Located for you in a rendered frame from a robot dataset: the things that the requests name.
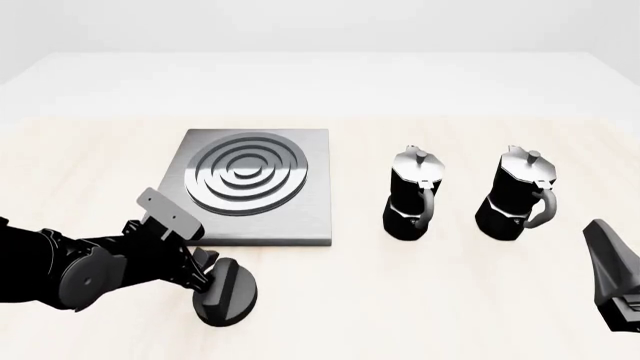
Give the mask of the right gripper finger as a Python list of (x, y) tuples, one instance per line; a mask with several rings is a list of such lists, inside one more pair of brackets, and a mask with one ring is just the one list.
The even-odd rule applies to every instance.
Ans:
[(594, 272), (594, 302), (607, 302), (640, 289), (640, 257), (602, 219), (583, 230)]

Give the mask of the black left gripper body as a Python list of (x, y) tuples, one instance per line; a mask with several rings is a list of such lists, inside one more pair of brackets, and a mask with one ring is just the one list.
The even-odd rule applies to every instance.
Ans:
[(164, 240), (159, 278), (196, 293), (207, 290), (207, 276), (181, 240)]

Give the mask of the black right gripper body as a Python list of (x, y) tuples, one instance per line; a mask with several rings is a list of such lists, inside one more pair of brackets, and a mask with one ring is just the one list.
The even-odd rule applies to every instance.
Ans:
[(640, 332), (640, 287), (607, 299), (597, 309), (611, 332)]

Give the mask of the round black stove knob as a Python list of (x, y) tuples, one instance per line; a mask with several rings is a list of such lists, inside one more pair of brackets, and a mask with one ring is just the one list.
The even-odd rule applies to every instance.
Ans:
[(221, 258), (206, 274), (212, 284), (204, 293), (193, 293), (197, 316), (208, 326), (232, 326), (253, 310), (258, 297), (254, 276), (231, 258)]

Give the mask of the grey square stove plate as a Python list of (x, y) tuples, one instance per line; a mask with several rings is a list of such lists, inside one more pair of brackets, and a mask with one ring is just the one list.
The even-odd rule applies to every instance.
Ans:
[(203, 224), (200, 245), (332, 243), (325, 129), (190, 129), (158, 191)]

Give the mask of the black and silver moka pot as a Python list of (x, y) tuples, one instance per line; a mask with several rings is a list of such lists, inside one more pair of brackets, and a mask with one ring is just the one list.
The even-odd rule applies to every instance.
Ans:
[(383, 212), (383, 227), (390, 236), (416, 241), (427, 232), (444, 170), (444, 164), (435, 155), (418, 146), (406, 146), (404, 152), (395, 156), (390, 195)]
[(479, 230), (492, 239), (514, 241), (523, 230), (551, 221), (557, 212), (556, 180), (555, 166), (539, 152), (509, 146), (475, 214)]

